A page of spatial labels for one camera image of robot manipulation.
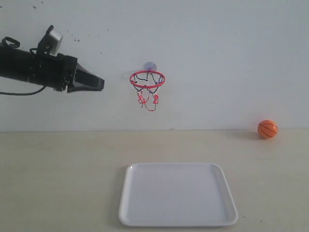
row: white wall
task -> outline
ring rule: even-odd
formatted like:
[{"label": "white wall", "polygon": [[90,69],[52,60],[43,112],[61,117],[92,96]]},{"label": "white wall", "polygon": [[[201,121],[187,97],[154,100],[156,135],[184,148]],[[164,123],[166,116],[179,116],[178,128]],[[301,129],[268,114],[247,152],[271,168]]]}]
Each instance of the white wall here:
[{"label": "white wall", "polygon": [[[0,131],[243,129],[265,118],[309,126],[308,0],[42,1],[0,0],[0,36],[28,50],[53,24],[60,52],[106,88],[0,96]],[[128,82],[147,61],[167,77],[155,113],[140,109]],[[0,91],[37,89],[0,78]]]}]

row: robotic arm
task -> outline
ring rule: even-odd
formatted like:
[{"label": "robotic arm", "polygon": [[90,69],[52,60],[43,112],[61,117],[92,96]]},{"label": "robotic arm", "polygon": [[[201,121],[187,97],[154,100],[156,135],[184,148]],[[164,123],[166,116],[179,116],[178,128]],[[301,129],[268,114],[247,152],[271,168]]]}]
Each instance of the robotic arm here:
[{"label": "robotic arm", "polygon": [[37,48],[30,52],[19,50],[20,43],[5,37],[0,43],[0,76],[43,86],[29,94],[0,93],[2,95],[33,95],[51,87],[68,93],[102,91],[104,80],[91,74],[77,63],[77,58],[56,54],[62,35],[50,26]]}]

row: red rim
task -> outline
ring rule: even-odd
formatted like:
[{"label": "red rim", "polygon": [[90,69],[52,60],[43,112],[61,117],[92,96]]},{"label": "red rim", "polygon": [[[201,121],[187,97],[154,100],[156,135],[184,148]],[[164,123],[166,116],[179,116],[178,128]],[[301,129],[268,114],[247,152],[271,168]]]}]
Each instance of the red rim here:
[{"label": "red rim", "polygon": [[[157,84],[157,85],[154,85],[154,86],[141,86],[141,85],[139,85],[139,84],[136,84],[136,83],[132,80],[132,78],[133,78],[135,75],[140,74],[140,73],[155,73],[155,74],[158,74],[158,75],[160,75],[160,76],[163,78],[163,81],[160,82],[160,83]],[[165,83],[165,76],[164,76],[162,73],[157,72],[157,71],[142,70],[142,71],[135,72],[135,73],[133,73],[133,74],[130,76],[130,83],[131,83],[132,85],[134,85],[135,87],[138,87],[138,88],[157,88],[157,87],[162,86],[162,85]]]}]

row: beige table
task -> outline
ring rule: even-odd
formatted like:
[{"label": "beige table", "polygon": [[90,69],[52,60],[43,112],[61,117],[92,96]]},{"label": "beige table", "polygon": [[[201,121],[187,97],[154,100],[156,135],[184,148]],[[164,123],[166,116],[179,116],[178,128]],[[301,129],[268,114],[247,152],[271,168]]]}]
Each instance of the beige table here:
[{"label": "beige table", "polygon": [[309,130],[0,134],[1,232],[199,231],[127,228],[117,218],[135,162],[213,162],[239,220],[207,231],[308,232]]}]

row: orange ball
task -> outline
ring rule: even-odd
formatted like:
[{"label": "orange ball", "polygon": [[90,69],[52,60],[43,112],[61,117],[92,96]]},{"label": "orange ball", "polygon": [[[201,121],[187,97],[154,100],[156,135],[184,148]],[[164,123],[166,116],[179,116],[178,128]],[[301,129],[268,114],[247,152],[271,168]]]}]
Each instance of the orange ball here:
[{"label": "orange ball", "polygon": [[274,121],[264,120],[259,123],[257,131],[263,138],[269,139],[276,136],[278,133],[278,126]]}]

